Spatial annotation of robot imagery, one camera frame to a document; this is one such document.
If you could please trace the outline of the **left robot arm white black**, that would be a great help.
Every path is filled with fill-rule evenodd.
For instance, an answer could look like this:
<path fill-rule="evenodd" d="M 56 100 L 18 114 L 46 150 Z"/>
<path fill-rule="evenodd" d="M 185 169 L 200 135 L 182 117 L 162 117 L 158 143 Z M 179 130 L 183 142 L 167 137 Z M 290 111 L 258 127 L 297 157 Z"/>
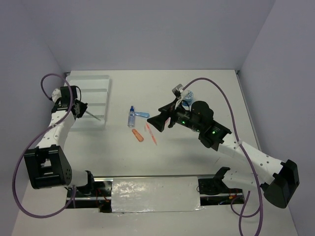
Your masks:
<path fill-rule="evenodd" d="M 96 191 L 92 173 L 73 170 L 63 151 L 71 127 L 88 107 L 78 98 L 80 94 L 81 90 L 77 86 L 60 87 L 52 93 L 54 106 L 49 124 L 52 128 L 45 132 L 35 148 L 28 149 L 24 154 L 34 189 L 75 185 L 85 196 L 91 196 Z"/>

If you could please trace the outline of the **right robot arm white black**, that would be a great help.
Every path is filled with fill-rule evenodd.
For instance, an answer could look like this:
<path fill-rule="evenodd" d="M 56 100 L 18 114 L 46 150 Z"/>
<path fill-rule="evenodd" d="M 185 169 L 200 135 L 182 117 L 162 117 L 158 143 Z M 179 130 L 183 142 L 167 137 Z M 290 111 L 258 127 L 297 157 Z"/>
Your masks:
<path fill-rule="evenodd" d="M 230 129 L 214 120 L 214 112 L 205 101 L 196 101 L 186 110 L 174 100 L 159 108 L 160 114 L 147 120 L 159 132 L 182 125 L 198 133 L 199 141 L 206 147 L 239 161 L 252 163 L 253 172 L 262 180 L 259 185 L 265 199 L 278 208 L 286 208 L 299 186 L 298 167 L 292 160 L 285 162 L 273 158 L 251 145 L 237 141 Z"/>

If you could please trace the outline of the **green highlighter pen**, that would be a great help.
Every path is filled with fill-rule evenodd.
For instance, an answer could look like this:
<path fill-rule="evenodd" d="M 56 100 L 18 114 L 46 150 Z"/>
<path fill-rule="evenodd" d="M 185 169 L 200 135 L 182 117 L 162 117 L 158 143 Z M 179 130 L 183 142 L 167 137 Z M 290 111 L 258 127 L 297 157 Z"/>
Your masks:
<path fill-rule="evenodd" d="M 100 118 L 98 118 L 97 116 L 93 115 L 92 113 L 90 113 L 90 112 L 88 112 L 88 111 L 85 111 L 85 113 L 88 114 L 88 115 L 90 115 L 90 116 L 92 116 L 93 118 L 95 118 L 95 119 L 101 121 Z"/>

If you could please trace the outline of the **orange highlighter pen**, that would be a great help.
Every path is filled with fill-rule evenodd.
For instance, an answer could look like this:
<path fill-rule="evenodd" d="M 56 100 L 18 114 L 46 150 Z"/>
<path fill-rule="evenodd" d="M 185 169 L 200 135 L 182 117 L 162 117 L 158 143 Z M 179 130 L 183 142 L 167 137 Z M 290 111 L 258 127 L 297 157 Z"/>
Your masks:
<path fill-rule="evenodd" d="M 151 131 L 151 128 L 150 128 L 150 126 L 149 126 L 148 123 L 146 123 L 146 128 L 147 128 L 148 132 L 150 133 L 151 138 L 152 138 L 154 144 L 157 146 L 157 141 L 156 141 L 156 139 L 155 139 L 155 137 L 154 137 L 154 135 L 153 135 L 153 133 L 152 133 L 152 131 Z"/>

